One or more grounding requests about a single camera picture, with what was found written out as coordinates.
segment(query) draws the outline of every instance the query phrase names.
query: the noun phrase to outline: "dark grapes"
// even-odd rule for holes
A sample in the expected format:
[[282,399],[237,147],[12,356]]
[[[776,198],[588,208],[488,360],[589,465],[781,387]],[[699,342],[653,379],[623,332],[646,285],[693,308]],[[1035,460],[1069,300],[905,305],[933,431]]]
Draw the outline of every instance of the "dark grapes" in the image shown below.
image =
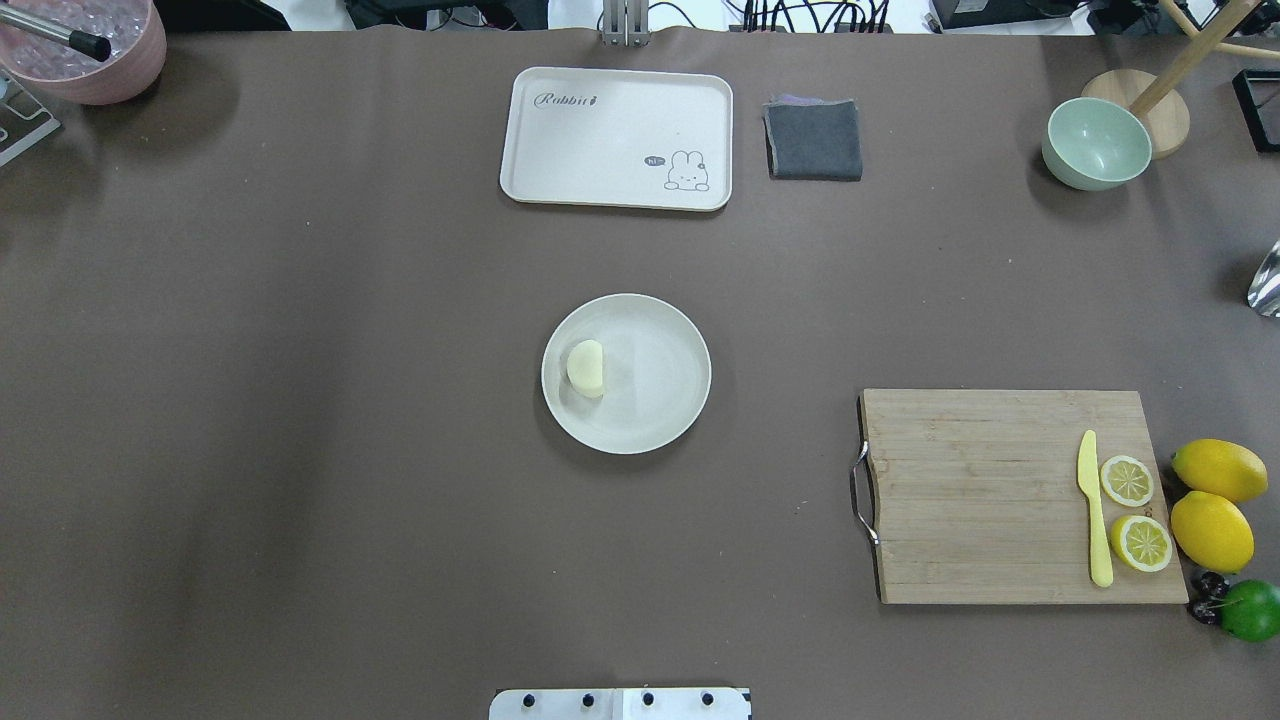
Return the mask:
[[1192,587],[1203,597],[1222,600],[1226,597],[1226,591],[1231,589],[1231,582],[1212,570],[1206,570],[1192,580]]
[[1188,603],[1187,611],[1192,614],[1192,618],[1204,623],[1206,625],[1222,624],[1222,611],[1219,609],[1217,601],[1211,597]]

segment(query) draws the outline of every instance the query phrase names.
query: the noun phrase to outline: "lemon slice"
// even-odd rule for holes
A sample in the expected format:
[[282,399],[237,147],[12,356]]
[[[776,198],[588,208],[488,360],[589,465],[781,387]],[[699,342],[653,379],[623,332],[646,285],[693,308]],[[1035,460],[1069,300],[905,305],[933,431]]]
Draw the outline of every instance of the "lemon slice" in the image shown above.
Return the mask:
[[1151,470],[1137,457],[1116,455],[1102,465],[1102,489],[1125,507],[1142,507],[1156,495]]
[[1169,530],[1146,515],[1125,515],[1111,525],[1111,550],[1125,565],[1143,573],[1164,570],[1174,559]]

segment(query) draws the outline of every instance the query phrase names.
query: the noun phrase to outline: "plastic knife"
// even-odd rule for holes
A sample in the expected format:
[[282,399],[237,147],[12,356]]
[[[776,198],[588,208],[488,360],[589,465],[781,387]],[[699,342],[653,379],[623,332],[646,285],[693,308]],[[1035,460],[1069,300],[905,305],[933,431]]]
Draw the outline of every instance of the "plastic knife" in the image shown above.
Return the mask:
[[1115,579],[1111,574],[1111,550],[1107,547],[1107,530],[1102,519],[1101,479],[1098,478],[1098,436],[1084,430],[1080,439],[1080,455],[1075,461],[1075,484],[1089,498],[1089,578],[1100,588],[1111,587]]

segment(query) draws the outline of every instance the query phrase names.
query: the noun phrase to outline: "yellow lemon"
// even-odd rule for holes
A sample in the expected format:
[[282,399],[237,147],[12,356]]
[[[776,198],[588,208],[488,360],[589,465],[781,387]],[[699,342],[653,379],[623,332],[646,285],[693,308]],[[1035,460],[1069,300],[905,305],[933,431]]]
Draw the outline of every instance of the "yellow lemon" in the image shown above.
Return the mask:
[[1225,439],[1196,439],[1174,454],[1174,471],[1192,489],[1231,502],[1253,500],[1267,489],[1267,466],[1247,447]]
[[1125,507],[1142,507],[1156,495],[1151,470],[1137,457],[1116,455],[1102,465],[1102,489]]
[[1253,530],[1234,502],[1193,489],[1169,514],[1187,557],[1217,573],[1239,573],[1253,559]]
[[1125,515],[1111,525],[1111,550],[1134,570],[1157,573],[1174,559],[1174,539],[1158,521]]

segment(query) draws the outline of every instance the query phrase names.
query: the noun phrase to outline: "round wooden base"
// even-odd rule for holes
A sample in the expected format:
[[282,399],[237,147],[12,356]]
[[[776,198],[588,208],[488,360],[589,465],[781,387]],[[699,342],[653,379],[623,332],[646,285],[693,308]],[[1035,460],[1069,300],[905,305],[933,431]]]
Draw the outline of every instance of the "round wooden base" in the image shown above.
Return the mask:
[[[1080,95],[1101,97],[1128,108],[1142,95],[1156,76],[1142,70],[1110,70],[1089,81]],[[1187,102],[1176,90],[1170,91],[1146,117],[1138,118],[1151,135],[1151,156],[1167,158],[1187,142],[1192,128],[1192,115]]]

